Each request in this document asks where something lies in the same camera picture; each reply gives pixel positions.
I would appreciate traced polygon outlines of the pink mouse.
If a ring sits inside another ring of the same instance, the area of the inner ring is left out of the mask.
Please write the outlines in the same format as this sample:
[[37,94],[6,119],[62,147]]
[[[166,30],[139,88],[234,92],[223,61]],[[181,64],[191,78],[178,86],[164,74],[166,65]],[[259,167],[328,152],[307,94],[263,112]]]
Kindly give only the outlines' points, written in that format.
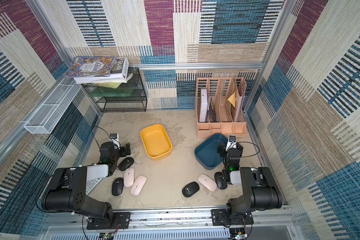
[[135,169],[128,168],[124,171],[124,187],[130,188],[134,184]]
[[201,174],[198,177],[198,181],[200,184],[202,184],[204,187],[206,187],[209,191],[211,192],[215,192],[217,187],[216,182],[210,178],[209,176],[205,175],[205,174]]
[[130,193],[133,196],[138,196],[141,193],[146,182],[147,182],[146,176],[143,175],[138,176],[131,187]]

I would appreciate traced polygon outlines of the yellow plastic storage box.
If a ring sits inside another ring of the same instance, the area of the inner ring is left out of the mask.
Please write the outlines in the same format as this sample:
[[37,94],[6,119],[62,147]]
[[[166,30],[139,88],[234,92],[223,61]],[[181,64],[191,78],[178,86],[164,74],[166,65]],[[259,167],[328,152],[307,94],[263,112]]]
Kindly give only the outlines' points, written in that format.
[[171,154],[173,145],[163,125],[146,127],[141,131],[140,136],[150,159],[157,161]]

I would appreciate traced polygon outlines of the black mouse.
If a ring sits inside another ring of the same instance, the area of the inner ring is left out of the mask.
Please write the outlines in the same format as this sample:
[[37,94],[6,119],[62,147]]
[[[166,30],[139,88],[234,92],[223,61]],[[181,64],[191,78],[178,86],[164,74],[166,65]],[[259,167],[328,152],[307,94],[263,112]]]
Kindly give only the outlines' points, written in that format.
[[200,186],[197,182],[191,182],[183,187],[182,194],[184,197],[192,197],[195,193],[200,190]]
[[132,157],[126,157],[121,163],[118,165],[118,169],[120,171],[125,171],[130,168],[134,164],[135,160]]
[[123,178],[116,178],[112,184],[112,195],[113,196],[120,196],[124,189],[124,179]]
[[218,189],[225,190],[228,187],[227,181],[222,172],[216,172],[214,178]]

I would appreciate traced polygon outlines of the teal plastic storage box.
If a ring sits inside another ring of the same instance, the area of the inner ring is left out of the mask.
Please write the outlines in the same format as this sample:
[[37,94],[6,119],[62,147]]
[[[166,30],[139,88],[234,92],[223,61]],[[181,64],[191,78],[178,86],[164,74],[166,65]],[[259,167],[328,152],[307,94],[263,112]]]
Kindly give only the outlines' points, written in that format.
[[211,135],[195,148],[194,154],[196,160],[206,170],[213,170],[223,162],[223,157],[218,153],[218,147],[226,146],[227,143],[228,138],[224,135],[219,133]]

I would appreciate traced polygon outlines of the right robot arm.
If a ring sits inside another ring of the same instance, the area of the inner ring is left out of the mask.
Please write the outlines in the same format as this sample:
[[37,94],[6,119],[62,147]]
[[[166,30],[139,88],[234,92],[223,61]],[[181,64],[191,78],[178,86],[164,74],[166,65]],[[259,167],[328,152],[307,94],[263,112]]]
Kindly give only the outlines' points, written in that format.
[[240,143],[218,145],[217,153],[223,158],[224,168],[215,173],[218,189],[225,190],[228,185],[239,184],[242,195],[229,199],[223,210],[212,210],[215,226],[252,224],[252,212],[279,209],[283,197],[272,173],[267,167],[240,167],[243,147]]

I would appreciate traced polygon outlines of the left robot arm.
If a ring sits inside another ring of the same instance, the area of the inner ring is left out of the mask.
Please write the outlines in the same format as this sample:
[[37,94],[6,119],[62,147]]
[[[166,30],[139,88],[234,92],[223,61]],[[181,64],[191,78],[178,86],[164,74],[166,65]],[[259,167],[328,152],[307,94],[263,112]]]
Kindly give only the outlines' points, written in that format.
[[131,154],[130,144],[119,147],[103,143],[100,160],[95,165],[58,168],[42,197],[42,210],[48,213],[77,213],[88,218],[87,230],[127,229],[129,212],[115,212],[108,202],[100,202],[87,194],[87,183],[111,177],[115,170],[126,170],[129,164],[119,164],[121,157]]

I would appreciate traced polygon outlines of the white box in organizer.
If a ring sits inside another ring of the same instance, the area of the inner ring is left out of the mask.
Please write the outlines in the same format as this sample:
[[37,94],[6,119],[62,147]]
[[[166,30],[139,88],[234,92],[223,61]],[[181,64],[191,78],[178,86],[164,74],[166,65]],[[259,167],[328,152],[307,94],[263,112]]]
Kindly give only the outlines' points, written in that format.
[[208,113],[208,91],[201,89],[199,122],[204,123]]

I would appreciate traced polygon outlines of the green folder on shelf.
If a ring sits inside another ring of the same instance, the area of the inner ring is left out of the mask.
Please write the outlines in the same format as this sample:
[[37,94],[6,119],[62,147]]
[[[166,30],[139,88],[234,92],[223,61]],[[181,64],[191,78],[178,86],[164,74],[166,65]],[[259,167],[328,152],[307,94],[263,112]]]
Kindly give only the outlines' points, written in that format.
[[90,97],[129,97],[135,89],[132,87],[127,88],[96,88],[89,93]]

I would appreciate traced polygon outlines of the black and white folio book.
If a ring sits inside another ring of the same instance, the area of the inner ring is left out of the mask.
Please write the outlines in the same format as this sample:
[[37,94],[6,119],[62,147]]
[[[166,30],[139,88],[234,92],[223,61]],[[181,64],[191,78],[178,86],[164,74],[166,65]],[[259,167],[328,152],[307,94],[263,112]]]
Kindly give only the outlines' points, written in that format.
[[105,83],[127,83],[133,76],[133,73],[129,73],[129,60],[128,58],[116,58],[116,62],[111,69],[111,73],[108,77],[86,77],[73,79],[77,84],[105,84]]

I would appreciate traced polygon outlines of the colourful picture book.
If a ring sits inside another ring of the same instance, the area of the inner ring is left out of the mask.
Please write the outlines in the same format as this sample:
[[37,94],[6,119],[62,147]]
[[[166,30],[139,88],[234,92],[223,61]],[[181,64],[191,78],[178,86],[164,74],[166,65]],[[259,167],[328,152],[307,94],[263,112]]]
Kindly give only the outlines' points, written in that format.
[[115,57],[76,57],[65,77],[108,77],[115,62]]

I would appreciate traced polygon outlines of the pink desktop file organizer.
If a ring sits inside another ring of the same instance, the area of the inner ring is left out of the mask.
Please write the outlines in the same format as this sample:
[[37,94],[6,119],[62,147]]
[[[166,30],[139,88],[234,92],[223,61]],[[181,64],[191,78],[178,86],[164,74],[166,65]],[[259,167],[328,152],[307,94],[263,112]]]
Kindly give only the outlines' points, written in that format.
[[[204,123],[199,122],[201,89],[208,91],[208,113]],[[244,78],[197,78],[195,112],[197,137],[207,138],[219,133],[225,136],[242,137],[247,133],[243,106],[247,82]],[[236,92],[236,107],[227,101]]]

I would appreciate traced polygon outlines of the yellow paper in organizer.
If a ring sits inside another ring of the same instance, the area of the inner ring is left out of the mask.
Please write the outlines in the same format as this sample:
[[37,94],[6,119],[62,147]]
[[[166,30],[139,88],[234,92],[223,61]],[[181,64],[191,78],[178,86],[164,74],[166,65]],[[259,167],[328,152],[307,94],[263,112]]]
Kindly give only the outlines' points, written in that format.
[[233,92],[227,99],[227,101],[232,105],[233,108],[236,107],[236,92]]

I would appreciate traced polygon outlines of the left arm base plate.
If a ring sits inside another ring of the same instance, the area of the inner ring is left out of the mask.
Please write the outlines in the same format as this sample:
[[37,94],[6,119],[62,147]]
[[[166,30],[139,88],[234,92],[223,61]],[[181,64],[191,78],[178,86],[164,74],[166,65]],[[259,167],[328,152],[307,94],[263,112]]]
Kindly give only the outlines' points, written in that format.
[[89,217],[87,230],[127,229],[130,224],[131,212],[114,212],[110,219]]

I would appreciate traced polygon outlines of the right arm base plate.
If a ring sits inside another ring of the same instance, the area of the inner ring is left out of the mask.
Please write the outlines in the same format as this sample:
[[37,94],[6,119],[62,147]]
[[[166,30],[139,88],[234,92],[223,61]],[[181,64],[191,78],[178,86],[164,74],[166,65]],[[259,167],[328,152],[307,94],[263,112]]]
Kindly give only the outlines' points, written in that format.
[[232,226],[232,225],[253,225],[254,220],[249,213],[228,214],[226,209],[212,209],[212,222],[214,226]]

